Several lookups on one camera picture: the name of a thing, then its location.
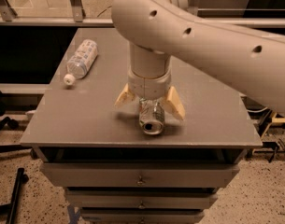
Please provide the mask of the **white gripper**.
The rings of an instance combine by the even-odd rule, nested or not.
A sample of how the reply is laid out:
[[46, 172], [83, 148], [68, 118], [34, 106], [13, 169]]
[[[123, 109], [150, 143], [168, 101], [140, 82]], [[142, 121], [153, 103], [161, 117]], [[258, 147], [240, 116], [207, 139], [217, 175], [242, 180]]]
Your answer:
[[171, 114], [175, 119], [185, 119], [185, 108], [179, 98], [174, 86], [171, 86], [171, 68], [166, 73], [157, 78], [139, 77], [131, 69], [128, 70], [128, 82], [119, 94], [114, 106], [121, 107], [127, 105], [135, 99], [145, 98], [156, 100], [164, 96], [162, 100], [163, 109]]

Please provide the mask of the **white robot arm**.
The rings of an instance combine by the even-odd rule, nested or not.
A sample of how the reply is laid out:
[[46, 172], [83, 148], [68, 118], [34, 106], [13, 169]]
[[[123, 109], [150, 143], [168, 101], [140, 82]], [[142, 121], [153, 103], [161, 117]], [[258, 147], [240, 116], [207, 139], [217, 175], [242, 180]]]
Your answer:
[[213, 23], [187, 12], [187, 0], [114, 0], [111, 17], [132, 47], [129, 91], [155, 100], [170, 72], [157, 54], [177, 57], [285, 117], [285, 35]]

